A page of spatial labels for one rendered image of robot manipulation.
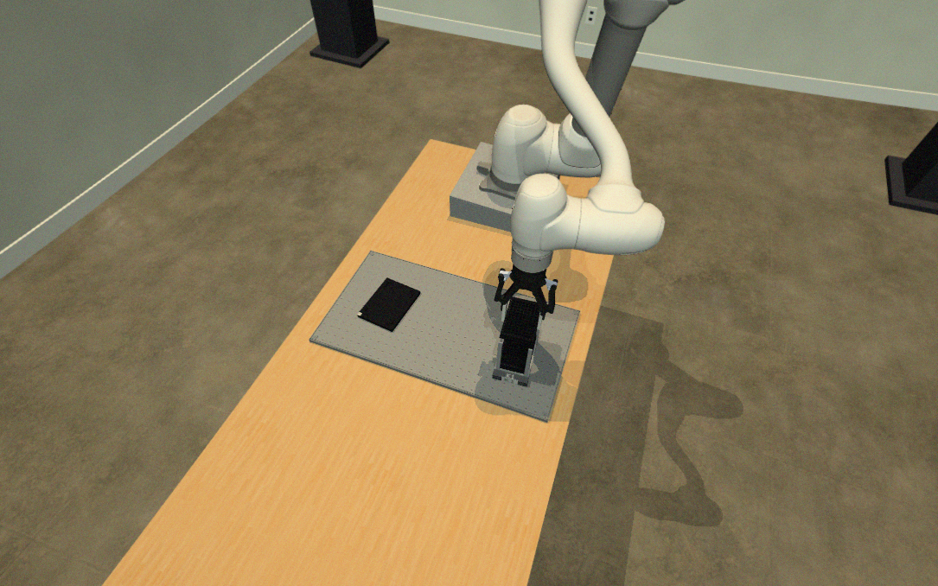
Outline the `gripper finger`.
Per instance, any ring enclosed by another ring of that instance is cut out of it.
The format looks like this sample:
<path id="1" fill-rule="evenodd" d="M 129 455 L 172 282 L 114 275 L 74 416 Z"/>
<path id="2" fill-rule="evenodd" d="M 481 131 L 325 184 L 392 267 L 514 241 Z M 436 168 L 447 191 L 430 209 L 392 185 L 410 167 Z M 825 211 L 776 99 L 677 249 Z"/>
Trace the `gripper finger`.
<path id="1" fill-rule="evenodd" d="M 510 276 L 509 276 L 510 273 L 513 273 L 513 272 L 512 272 L 512 271 L 506 271 L 505 269 L 503 269 L 503 267 L 502 267 L 502 269 L 500 269 L 500 273 L 499 273 L 499 276 L 498 276 L 499 284 L 498 284 L 497 294 L 495 294 L 495 299 L 494 299 L 496 302 L 501 302 L 501 303 L 502 303 L 502 305 L 501 305 L 501 310 L 502 310 L 502 321 L 503 321 L 503 322 L 504 322 L 505 317 L 506 317 L 506 315 L 507 315 L 507 303 L 508 303 L 508 301 L 510 300 L 510 297 L 513 297 L 513 295 L 515 294 L 515 292 L 518 292 L 518 290 L 520 289 L 520 287 L 523 286 L 523 282 L 521 282 L 521 281 L 519 281 L 517 284 L 513 283 L 513 285 L 511 285 L 511 286 L 509 287 L 509 289 L 506 291 L 506 294 L 503 294 L 503 295 L 502 295 L 503 285 L 504 285 L 505 281 L 506 281 L 508 278 L 510 278 Z"/>
<path id="2" fill-rule="evenodd" d="M 553 281 L 546 279 L 546 287 L 549 290 L 548 294 L 548 303 L 544 294 L 542 294 L 542 289 L 536 289 L 535 283 L 529 284 L 529 289 L 532 291 L 532 295 L 535 296 L 537 301 L 537 306 L 539 306 L 539 322 L 537 322 L 537 329 L 540 330 L 542 321 L 545 320 L 546 312 L 553 313 L 555 308 L 555 290 L 557 289 L 558 280 L 553 279 Z"/>

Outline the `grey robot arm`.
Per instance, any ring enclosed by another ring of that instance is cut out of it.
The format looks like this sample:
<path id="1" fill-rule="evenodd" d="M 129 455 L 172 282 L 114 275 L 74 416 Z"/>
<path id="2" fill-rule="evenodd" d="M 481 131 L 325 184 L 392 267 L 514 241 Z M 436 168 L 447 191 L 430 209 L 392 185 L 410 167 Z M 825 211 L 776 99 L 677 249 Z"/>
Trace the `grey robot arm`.
<path id="1" fill-rule="evenodd" d="M 486 175 L 481 192 L 514 200 L 511 260 L 519 270 L 548 269 L 554 250 L 631 255 L 659 243 L 666 219 L 634 187 L 629 154 L 609 117 L 647 26 L 683 1 L 604 0 L 604 22 L 583 77 L 574 47 L 587 0 L 539 0 L 542 60 L 570 114 L 560 125 L 546 125 L 539 109 L 514 106 L 497 127 L 491 163 L 475 167 Z M 600 179 L 580 199 L 541 173 Z"/>

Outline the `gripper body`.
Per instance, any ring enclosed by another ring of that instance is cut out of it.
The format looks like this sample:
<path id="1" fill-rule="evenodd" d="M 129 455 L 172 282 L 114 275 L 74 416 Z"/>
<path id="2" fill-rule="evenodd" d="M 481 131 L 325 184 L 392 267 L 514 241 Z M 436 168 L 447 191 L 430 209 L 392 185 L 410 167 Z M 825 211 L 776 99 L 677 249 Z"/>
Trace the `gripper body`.
<path id="1" fill-rule="evenodd" d="M 520 287 L 521 290 L 531 291 L 529 289 L 530 283 L 535 283 L 536 289 L 540 289 L 540 287 L 546 284 L 546 269 L 540 273 L 525 273 L 524 271 L 519 270 L 518 267 L 515 267 L 513 264 L 513 269 L 511 271 L 513 273 L 510 273 L 509 276 L 511 279 L 513 279 L 515 284 L 517 284 L 519 281 L 523 282 L 523 286 Z"/>

